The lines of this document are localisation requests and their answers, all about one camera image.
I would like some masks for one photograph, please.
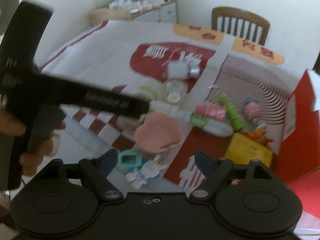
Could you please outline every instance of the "red paper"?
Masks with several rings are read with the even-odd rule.
[[[320,218],[320,170],[289,184],[300,198],[303,210]]]
[[[312,110],[315,94],[308,71],[292,97],[295,97],[295,130],[282,141],[275,168],[275,173],[285,183],[302,178],[320,166],[319,114]]]

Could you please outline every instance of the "teal plastic toy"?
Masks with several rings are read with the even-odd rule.
[[[125,150],[118,154],[117,167],[124,171],[130,171],[142,166],[142,154],[137,150]]]

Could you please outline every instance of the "black handheld tool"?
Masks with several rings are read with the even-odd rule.
[[[0,45],[0,100],[27,126],[21,137],[0,134],[0,190],[21,184],[19,156],[32,152],[65,118],[60,104],[138,118],[148,102],[39,73],[33,59],[52,11],[28,1],[18,6]]]

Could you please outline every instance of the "hand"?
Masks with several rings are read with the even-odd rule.
[[[0,192],[0,218],[10,214],[10,199],[4,192]]]
[[[65,129],[62,123],[58,130]],[[22,136],[26,132],[26,126],[14,115],[6,111],[0,111],[0,133],[13,136]],[[43,141],[34,153],[23,153],[19,162],[22,166],[22,174],[33,176],[37,172],[37,167],[42,163],[44,156],[52,156],[53,142],[51,139]]]

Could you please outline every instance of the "orange toy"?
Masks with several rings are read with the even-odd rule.
[[[245,136],[247,136],[248,138],[250,138],[251,140],[254,140],[260,144],[262,144],[263,146],[268,146],[268,143],[273,142],[272,139],[267,138],[265,136],[265,134],[267,133],[266,130],[256,130],[253,133],[243,133]]]

